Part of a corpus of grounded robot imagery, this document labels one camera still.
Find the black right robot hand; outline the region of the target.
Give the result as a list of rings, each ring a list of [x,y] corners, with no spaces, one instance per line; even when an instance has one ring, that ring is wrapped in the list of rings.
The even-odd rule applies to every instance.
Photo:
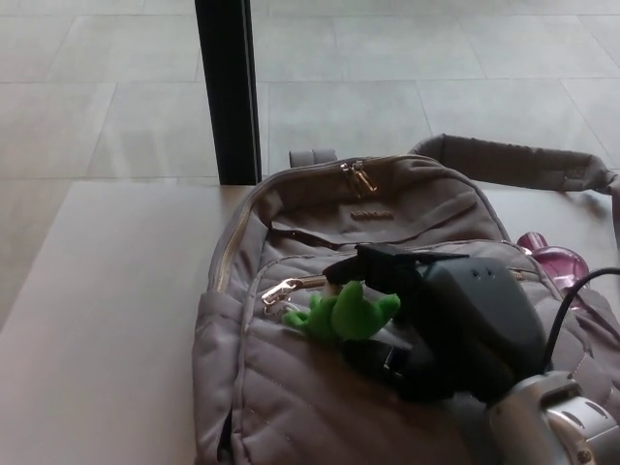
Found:
[[[420,340],[411,348],[371,339],[345,342],[342,357],[360,374],[408,401],[468,392],[485,404],[545,373],[546,339],[538,314],[509,269],[493,258],[361,244],[324,271],[328,283],[361,280],[397,295],[398,324]]]

